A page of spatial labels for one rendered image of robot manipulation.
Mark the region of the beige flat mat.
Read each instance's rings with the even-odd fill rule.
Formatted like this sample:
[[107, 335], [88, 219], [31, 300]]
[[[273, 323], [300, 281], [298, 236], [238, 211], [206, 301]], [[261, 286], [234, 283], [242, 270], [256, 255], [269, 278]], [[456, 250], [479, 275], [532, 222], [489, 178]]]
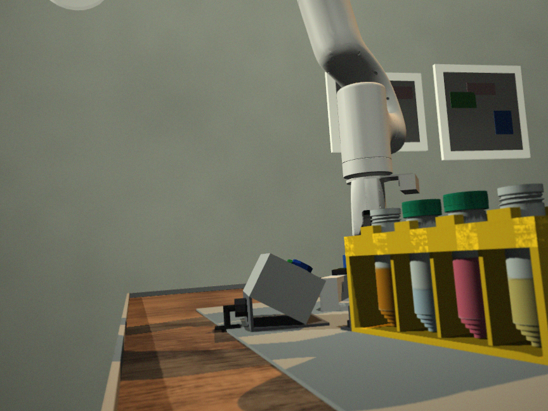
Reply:
[[330, 325], [251, 332], [230, 311], [227, 333], [337, 411], [548, 411], [548, 365]]

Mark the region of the yellow tube rack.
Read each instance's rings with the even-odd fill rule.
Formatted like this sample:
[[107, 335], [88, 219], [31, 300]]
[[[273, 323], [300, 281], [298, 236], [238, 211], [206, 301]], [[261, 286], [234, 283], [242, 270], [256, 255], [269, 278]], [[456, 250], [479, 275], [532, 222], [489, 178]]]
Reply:
[[[435, 217], [430, 228], [418, 221], [394, 223], [395, 232], [360, 227], [361, 235], [344, 237], [352, 332], [548, 365], [548, 206], [545, 214], [522, 218], [520, 207], [508, 207], [477, 223], [458, 214]], [[504, 249], [521, 247], [530, 248], [542, 347], [512, 322]], [[452, 251], [468, 250], [478, 250], [486, 338], [475, 338], [458, 316]], [[414, 311], [409, 253], [418, 252], [429, 252], [436, 332]], [[396, 326], [379, 310], [374, 255], [381, 254], [391, 258]]]

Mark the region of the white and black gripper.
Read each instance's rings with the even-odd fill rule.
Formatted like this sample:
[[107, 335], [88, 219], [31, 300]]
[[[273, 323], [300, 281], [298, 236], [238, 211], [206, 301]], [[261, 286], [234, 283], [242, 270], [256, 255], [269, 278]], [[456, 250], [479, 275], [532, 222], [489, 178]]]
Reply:
[[370, 211], [386, 208], [384, 182], [390, 178], [365, 176], [346, 180], [351, 185], [352, 234], [361, 235], [360, 227], [372, 226]]

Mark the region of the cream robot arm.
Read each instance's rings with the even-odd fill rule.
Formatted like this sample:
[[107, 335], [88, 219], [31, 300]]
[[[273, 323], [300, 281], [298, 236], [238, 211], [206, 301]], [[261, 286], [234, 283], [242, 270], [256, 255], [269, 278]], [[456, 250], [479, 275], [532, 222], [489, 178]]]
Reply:
[[389, 78], [360, 35], [350, 0], [297, 2], [317, 62], [342, 87], [337, 108], [343, 178], [380, 176], [398, 180], [405, 195], [420, 193], [414, 173], [391, 175], [391, 154], [406, 139], [405, 121]]

